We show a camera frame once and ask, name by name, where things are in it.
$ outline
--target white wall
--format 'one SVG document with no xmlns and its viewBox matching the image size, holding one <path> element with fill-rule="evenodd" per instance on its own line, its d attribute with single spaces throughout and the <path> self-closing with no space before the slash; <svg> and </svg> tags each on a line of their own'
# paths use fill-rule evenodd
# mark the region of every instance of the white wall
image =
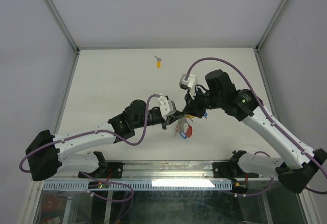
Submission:
<svg viewBox="0 0 327 224">
<path fill-rule="evenodd" d="M 15 223 L 31 178 L 19 161 L 54 127 L 74 53 L 43 0 L 0 0 L 0 10 L 0 222 Z"/>
<path fill-rule="evenodd" d="M 261 53 L 281 121 L 304 142 L 325 150 L 326 1 L 290 0 Z M 327 181 L 319 173 L 310 186 L 326 191 Z M 327 223 L 327 197 L 314 197 Z"/>
<path fill-rule="evenodd" d="M 154 56 L 162 58 L 156 67 Z M 251 48 L 193 49 L 119 49 L 81 51 L 65 107 L 60 133 L 66 134 L 97 126 L 120 114 L 135 99 L 146 101 L 149 95 L 163 93 L 175 101 L 176 108 L 185 106 L 185 91 L 179 80 L 199 58 L 220 57 L 236 65 L 253 84 L 258 95 L 269 106 L 256 59 Z M 228 72 L 238 89 L 247 88 L 242 78 L 229 66 L 206 61 L 192 73 L 206 86 L 204 76 L 213 70 Z M 150 107 L 157 106 L 154 99 Z M 144 141 L 136 147 L 123 142 L 97 146 L 108 160 L 223 160 L 234 150 L 275 151 L 252 129 L 227 116 L 220 109 L 209 110 L 208 119 L 194 119 L 190 139 L 173 137 L 176 125 L 166 131 L 161 126 L 148 127 Z M 130 140 L 138 141 L 142 130 Z"/>
</svg>

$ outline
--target robotic arm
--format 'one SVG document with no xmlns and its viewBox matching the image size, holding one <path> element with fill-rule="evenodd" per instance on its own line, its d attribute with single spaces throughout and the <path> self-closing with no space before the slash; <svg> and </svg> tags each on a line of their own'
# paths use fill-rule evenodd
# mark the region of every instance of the robotic arm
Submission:
<svg viewBox="0 0 327 224">
<path fill-rule="evenodd" d="M 57 172 L 89 172 L 92 177 L 102 176 L 107 170 L 107 163 L 101 152 L 76 154 L 79 151 L 97 145 L 114 144 L 135 135 L 134 129 L 161 124 L 163 129 L 185 115 L 202 118 L 207 109 L 223 109 L 229 116 L 243 122 L 261 135 L 281 156 L 267 158 L 256 156 L 246 151 L 234 152 L 219 172 L 229 179 L 236 178 L 243 172 L 259 173 L 279 179 L 282 185 L 294 193 L 300 193 L 318 171 L 312 162 L 285 136 L 277 126 L 284 129 L 295 141 L 300 143 L 304 152 L 319 164 L 327 159 L 327 153 L 313 150 L 305 145 L 268 112 L 265 114 L 253 93 L 248 89 L 236 90 L 227 73 L 215 70 L 205 76 L 208 89 L 197 84 L 196 76 L 184 74 L 180 87 L 187 90 L 186 105 L 179 112 L 174 102 L 168 97 L 158 95 L 158 107 L 148 110 L 149 101 L 135 100 L 130 106 L 108 122 L 92 129 L 67 135 L 51 135 L 49 130 L 42 131 L 27 148 L 26 154 L 34 181 L 45 180 Z"/>
</svg>

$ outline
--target gray wall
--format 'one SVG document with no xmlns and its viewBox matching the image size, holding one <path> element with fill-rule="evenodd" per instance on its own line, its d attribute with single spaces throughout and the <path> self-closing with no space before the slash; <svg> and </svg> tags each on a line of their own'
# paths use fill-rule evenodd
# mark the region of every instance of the gray wall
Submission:
<svg viewBox="0 0 327 224">
<path fill-rule="evenodd" d="M 74 53 L 43 0 L 0 0 L 0 12 L 0 222 L 15 223 L 31 178 L 19 161 L 54 127 Z"/>
<path fill-rule="evenodd" d="M 261 52 L 281 121 L 304 142 L 325 150 L 326 2 L 290 0 Z M 319 173 L 310 186 L 326 191 L 327 180 Z M 327 223 L 327 197 L 314 194 L 314 198 Z"/>
</svg>

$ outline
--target table surface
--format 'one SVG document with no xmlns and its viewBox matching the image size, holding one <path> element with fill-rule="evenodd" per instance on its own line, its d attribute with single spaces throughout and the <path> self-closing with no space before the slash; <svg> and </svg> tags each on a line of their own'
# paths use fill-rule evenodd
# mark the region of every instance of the table surface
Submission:
<svg viewBox="0 0 327 224">
<path fill-rule="evenodd" d="M 157 68 L 157 59 L 162 59 Z M 260 71 L 251 48 L 194 49 L 112 49 L 81 51 L 69 91 L 59 134 L 72 133 L 100 125 L 120 114 L 135 99 L 146 101 L 149 95 L 163 93 L 178 110 L 185 105 L 185 91 L 178 84 L 183 73 L 199 58 L 218 57 L 239 68 L 258 96 L 269 108 Z M 247 88 L 242 78 L 229 66 L 217 61 L 196 65 L 192 73 L 206 87 L 204 76 L 216 69 L 227 72 L 237 89 Z M 154 98 L 150 107 L 157 106 Z M 224 111 L 208 110 L 207 119 L 195 118 L 193 135 L 174 137 L 176 124 L 162 130 L 148 127 L 139 146 L 123 142 L 102 145 L 89 150 L 102 151 L 107 160 L 224 160 L 234 150 L 254 153 L 265 151 L 277 157 L 275 150 L 255 131 Z M 137 142 L 142 130 L 137 129 L 131 142 Z"/>
</svg>

